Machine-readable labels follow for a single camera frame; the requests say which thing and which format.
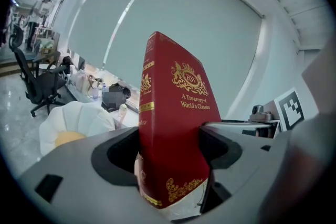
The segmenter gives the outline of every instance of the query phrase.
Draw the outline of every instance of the desk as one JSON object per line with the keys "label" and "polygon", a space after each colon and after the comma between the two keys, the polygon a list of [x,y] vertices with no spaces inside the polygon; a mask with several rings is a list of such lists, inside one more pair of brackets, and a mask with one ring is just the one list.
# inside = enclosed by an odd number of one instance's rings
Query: desk
{"label": "desk", "polygon": [[[94,101],[92,98],[88,97],[87,95],[84,95],[81,92],[77,91],[76,87],[72,84],[67,84],[67,90],[72,95],[72,97],[76,99],[78,102],[81,102],[81,103],[94,102],[98,106],[101,106],[101,97],[97,101]],[[119,111],[115,110],[111,112],[110,115],[113,117],[114,124],[117,128],[117,126],[119,125]],[[126,116],[121,124],[120,129],[137,126],[138,122],[139,122],[139,114],[137,114],[136,112],[130,109],[127,109]]]}

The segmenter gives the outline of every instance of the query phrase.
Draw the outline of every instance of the book cover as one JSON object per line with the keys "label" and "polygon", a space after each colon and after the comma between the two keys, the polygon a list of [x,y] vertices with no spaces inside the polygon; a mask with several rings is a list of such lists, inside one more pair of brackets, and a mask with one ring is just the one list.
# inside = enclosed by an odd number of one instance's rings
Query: book cover
{"label": "book cover", "polygon": [[152,34],[139,106],[140,188],[152,206],[170,206],[207,180],[198,128],[220,120],[201,62],[164,34]]}

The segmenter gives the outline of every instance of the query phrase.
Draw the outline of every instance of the man standing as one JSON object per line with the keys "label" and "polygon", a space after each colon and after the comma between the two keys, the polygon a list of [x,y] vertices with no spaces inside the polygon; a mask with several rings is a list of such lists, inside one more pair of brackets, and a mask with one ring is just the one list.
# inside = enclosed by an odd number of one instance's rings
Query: man standing
{"label": "man standing", "polygon": [[43,21],[42,10],[46,6],[46,4],[49,2],[51,2],[51,0],[37,1],[30,11],[27,49],[30,49],[30,50],[32,49],[31,43],[32,43],[33,35],[35,33],[35,28],[38,24],[42,23]]}

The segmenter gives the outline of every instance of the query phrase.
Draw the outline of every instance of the yellow object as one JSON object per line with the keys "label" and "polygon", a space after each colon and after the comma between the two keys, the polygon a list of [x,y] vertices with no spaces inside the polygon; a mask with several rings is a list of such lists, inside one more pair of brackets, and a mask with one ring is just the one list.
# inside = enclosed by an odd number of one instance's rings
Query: yellow object
{"label": "yellow object", "polygon": [[63,145],[65,143],[71,142],[71,141],[75,141],[75,140],[79,140],[82,138],[85,138],[86,136],[77,132],[73,132],[73,131],[63,131],[60,132],[58,137],[55,140],[55,146],[58,147],[60,145]]}

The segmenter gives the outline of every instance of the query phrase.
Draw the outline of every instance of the roller blind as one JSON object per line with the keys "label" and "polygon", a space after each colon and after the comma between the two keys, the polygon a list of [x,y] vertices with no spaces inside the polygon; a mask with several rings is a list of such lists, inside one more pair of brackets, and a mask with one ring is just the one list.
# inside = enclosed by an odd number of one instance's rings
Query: roller blind
{"label": "roller blind", "polygon": [[160,31],[202,62],[224,116],[246,79],[260,25],[261,18],[241,0],[135,0],[106,69],[139,88],[147,39]]}
{"label": "roller blind", "polygon": [[86,0],[73,25],[69,47],[101,68],[113,29],[129,1]]}

